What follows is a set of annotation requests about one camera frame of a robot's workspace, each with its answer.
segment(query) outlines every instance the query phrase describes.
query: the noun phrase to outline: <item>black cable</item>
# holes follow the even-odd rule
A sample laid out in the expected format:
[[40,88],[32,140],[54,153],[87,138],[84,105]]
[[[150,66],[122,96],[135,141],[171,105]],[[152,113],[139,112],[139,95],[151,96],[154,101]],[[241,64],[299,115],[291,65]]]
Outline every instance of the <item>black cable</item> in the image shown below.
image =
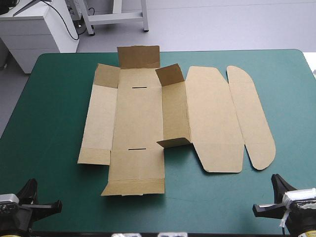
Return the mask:
[[77,39],[74,38],[74,37],[70,34],[70,31],[69,31],[69,29],[68,29],[68,27],[67,27],[67,24],[66,24],[64,18],[60,15],[60,13],[56,10],[56,8],[54,8],[52,5],[48,4],[47,2],[45,2],[45,1],[43,1],[43,0],[40,0],[40,1],[44,2],[46,5],[48,5],[48,6],[50,6],[51,8],[53,8],[53,9],[57,12],[57,14],[60,16],[60,18],[63,20],[63,22],[64,22],[64,24],[65,24],[65,26],[66,26],[66,29],[67,29],[68,34],[70,35],[70,37],[73,38],[74,40],[79,40],[79,35],[78,35],[78,33],[77,33]]

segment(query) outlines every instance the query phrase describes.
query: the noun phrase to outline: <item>green table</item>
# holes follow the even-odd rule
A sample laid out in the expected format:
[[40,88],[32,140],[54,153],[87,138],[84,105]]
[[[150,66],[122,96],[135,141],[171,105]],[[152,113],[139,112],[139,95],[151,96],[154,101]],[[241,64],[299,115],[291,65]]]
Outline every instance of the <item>green table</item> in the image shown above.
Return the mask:
[[165,194],[101,197],[108,167],[78,165],[97,63],[118,66],[116,53],[45,54],[36,63],[0,140],[0,192],[29,178],[42,203],[63,210],[36,222],[39,231],[279,234],[279,221],[255,218],[254,203],[273,202],[271,175],[294,187],[316,186],[316,81],[297,50],[163,52],[161,66],[236,65],[252,76],[276,142],[275,161],[239,174],[206,173],[192,146],[165,150]]

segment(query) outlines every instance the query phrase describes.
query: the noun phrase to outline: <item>floor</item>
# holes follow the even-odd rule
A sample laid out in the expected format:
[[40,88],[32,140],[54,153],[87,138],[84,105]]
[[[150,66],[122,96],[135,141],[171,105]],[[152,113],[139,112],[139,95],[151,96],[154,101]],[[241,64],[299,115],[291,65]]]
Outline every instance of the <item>floor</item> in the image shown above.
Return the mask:
[[[100,0],[89,2],[101,13]],[[134,1],[126,12],[138,9]],[[148,0],[150,31],[142,23],[96,26],[80,36],[78,52],[115,52],[117,46],[160,45],[161,51],[295,48],[316,52],[316,0]],[[316,69],[315,54],[307,54]],[[9,56],[0,71],[0,137],[27,82]]]

